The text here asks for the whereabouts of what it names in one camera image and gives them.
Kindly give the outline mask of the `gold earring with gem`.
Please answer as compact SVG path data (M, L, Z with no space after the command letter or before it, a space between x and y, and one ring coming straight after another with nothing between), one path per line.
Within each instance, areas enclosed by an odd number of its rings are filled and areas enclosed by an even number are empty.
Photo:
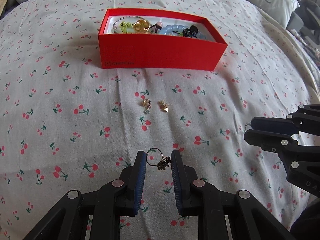
M142 106L144 107L144 114L149 114L151 109L152 101L149 99L143 99Z

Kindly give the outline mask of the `red cardboard box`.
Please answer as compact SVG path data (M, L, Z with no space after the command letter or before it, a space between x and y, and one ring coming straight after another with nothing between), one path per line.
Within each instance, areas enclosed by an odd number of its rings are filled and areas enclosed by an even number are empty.
M177 29L179 25L198 28L197 38L174 33L138 34L128 29L115 31L121 22L137 20L162 22ZM112 68L176 68L212 71L224 54L227 43L208 19L182 12L142 9L107 9L99 33L101 67Z

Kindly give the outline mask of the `gold heart earring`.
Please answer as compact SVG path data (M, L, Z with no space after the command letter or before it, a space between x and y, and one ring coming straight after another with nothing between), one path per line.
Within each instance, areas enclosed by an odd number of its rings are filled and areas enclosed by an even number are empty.
M169 104L163 100L159 101L158 104L159 104L159 108L162 112L168 113L169 107L171 106L171 104Z

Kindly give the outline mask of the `black hair claw clip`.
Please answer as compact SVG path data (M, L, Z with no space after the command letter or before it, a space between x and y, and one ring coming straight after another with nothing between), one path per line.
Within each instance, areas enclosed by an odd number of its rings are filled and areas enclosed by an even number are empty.
M194 25L191 25L190 27L184 27L182 30L183 37L197 38L198 33L199 30Z

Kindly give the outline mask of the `cherry print bed sheet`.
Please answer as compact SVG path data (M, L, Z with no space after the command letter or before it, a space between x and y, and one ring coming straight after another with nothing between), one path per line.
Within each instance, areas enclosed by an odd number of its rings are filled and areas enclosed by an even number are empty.
M228 47L212 72L102 69L98 30L115 7L203 16ZM150 165L138 215L120 219L122 239L198 238L197 219L178 214L171 171L155 167L174 149L200 178L248 190L290 228L309 194L243 135L255 116L318 102L318 67L244 0L29 0L1 20L1 239L23 239L67 191L118 178L139 150Z

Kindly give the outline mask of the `gold ring brooch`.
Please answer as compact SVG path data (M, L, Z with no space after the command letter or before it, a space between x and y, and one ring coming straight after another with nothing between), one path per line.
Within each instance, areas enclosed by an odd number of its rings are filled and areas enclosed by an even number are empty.
M133 24L133 30L138 34L145 34L150 29L150 23L147 20L140 19Z

